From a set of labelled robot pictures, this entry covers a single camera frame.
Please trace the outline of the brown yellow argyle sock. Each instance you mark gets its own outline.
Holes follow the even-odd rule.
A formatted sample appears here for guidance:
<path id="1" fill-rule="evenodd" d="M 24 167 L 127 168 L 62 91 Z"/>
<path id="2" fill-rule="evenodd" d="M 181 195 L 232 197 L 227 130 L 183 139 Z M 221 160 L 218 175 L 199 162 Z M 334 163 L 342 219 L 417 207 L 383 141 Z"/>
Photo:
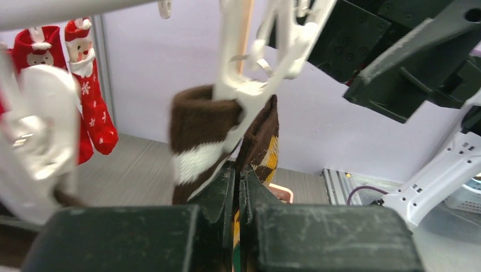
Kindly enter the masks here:
<path id="1" fill-rule="evenodd" d="M 277 96 L 272 95 L 243 137 L 235 160 L 236 173 L 240 174 L 250 166 L 259 181 L 267 187 L 273 180 L 277 168 L 278 143 Z"/>

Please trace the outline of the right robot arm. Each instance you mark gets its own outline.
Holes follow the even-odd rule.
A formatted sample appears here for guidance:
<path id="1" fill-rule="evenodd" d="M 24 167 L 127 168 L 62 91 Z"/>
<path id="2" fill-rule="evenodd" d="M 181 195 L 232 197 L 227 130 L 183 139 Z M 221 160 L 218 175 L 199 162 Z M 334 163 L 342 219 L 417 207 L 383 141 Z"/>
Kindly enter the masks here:
<path id="1" fill-rule="evenodd" d="M 479 1 L 280 1 L 259 37 L 283 57 L 302 32 L 309 62 L 348 88 L 351 104 L 405 123 L 430 102 L 460 109 L 449 139 L 378 205 L 409 228 L 480 172 Z"/>

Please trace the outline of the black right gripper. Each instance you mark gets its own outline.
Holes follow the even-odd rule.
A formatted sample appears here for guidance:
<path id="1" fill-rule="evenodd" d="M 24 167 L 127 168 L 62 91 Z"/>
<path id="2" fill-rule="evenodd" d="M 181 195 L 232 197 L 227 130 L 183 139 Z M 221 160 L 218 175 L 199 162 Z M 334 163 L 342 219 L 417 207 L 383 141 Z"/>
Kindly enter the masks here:
<path id="1" fill-rule="evenodd" d="M 461 108 L 480 88 L 480 1 L 337 1 L 307 62 L 344 98 L 405 123 L 428 101 Z"/>

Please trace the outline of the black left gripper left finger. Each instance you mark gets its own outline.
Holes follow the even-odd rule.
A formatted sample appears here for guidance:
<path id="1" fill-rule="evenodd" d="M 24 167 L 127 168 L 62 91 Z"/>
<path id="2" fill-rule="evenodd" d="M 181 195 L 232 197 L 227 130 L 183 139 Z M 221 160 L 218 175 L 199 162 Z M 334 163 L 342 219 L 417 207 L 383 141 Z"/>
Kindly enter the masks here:
<path id="1" fill-rule="evenodd" d="M 235 169 L 186 205 L 68 208 L 43 227 L 23 271 L 231 271 Z"/>

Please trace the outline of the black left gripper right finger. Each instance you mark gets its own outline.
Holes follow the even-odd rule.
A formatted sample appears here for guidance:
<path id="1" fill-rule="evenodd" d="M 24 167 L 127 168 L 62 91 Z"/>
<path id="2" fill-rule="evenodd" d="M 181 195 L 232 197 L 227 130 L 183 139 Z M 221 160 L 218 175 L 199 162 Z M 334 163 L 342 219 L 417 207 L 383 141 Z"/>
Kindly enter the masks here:
<path id="1" fill-rule="evenodd" d="M 241 271 L 424 271 L 404 221 L 369 206 L 287 204 L 239 177 Z"/>

